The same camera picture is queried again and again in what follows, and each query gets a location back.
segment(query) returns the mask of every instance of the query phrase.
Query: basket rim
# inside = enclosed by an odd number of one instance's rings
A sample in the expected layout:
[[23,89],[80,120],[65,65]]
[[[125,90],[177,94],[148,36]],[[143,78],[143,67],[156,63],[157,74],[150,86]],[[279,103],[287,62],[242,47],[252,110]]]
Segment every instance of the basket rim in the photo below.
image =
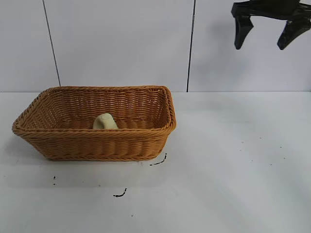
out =
[[[167,105],[167,113],[169,117],[169,122],[161,127],[161,128],[154,128],[154,129],[102,129],[102,130],[93,130],[93,129],[26,129],[21,127],[20,125],[23,123],[24,119],[31,114],[34,110],[36,105],[40,102],[41,99],[45,98],[49,93],[55,90],[84,90],[84,91],[94,91],[98,90],[147,90],[147,89],[154,89],[154,90],[163,90],[166,94],[166,105]],[[35,98],[32,103],[26,108],[23,113],[19,115],[19,117],[14,121],[12,125],[12,131],[19,136],[24,137],[79,137],[79,136],[160,136],[160,135],[168,135],[176,128],[176,119],[175,119],[175,112],[173,106],[173,99],[170,90],[165,86],[157,86],[157,85],[144,85],[144,86],[116,86],[116,87],[105,87],[105,86],[58,86],[49,88],[43,92],[41,92],[37,98]]]

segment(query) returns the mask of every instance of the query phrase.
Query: stain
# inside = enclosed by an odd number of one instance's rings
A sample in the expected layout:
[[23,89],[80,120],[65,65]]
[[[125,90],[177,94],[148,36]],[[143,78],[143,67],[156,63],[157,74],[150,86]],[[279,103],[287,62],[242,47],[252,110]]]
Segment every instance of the stain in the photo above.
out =
[[124,192],[121,195],[113,195],[115,198],[120,198],[123,197],[124,194],[126,193],[127,188],[125,188]]
[[158,162],[158,163],[156,163],[156,164],[150,164],[150,166],[158,165],[158,164],[163,163],[163,162],[166,160],[166,155],[167,155],[167,153],[165,153],[164,159],[163,159],[161,162]]

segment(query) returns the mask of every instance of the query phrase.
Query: yellow object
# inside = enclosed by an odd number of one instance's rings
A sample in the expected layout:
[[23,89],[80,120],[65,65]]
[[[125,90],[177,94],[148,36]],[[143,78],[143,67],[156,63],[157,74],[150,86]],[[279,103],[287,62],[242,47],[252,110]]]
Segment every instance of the yellow object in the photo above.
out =
[[118,126],[111,114],[104,113],[95,119],[94,124],[93,124],[93,129],[94,130],[118,129]]

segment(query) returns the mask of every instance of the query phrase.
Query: robotic arm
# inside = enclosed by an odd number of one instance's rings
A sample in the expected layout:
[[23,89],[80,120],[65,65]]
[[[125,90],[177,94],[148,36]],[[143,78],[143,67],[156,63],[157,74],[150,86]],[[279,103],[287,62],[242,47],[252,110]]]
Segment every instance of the robotic arm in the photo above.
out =
[[262,16],[286,20],[286,25],[277,45],[283,50],[302,33],[311,29],[311,5],[300,0],[250,0],[235,2],[231,11],[235,18],[236,35],[234,45],[237,50],[247,34],[254,27],[250,17]]

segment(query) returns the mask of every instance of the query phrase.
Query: brown basket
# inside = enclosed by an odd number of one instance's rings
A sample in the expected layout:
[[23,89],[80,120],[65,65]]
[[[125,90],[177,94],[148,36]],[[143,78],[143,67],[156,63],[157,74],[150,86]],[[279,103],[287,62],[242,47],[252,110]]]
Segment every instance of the brown basket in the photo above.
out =
[[[93,130],[103,113],[119,129]],[[140,161],[157,157],[175,127],[166,87],[64,86],[43,91],[12,130],[52,160]]]

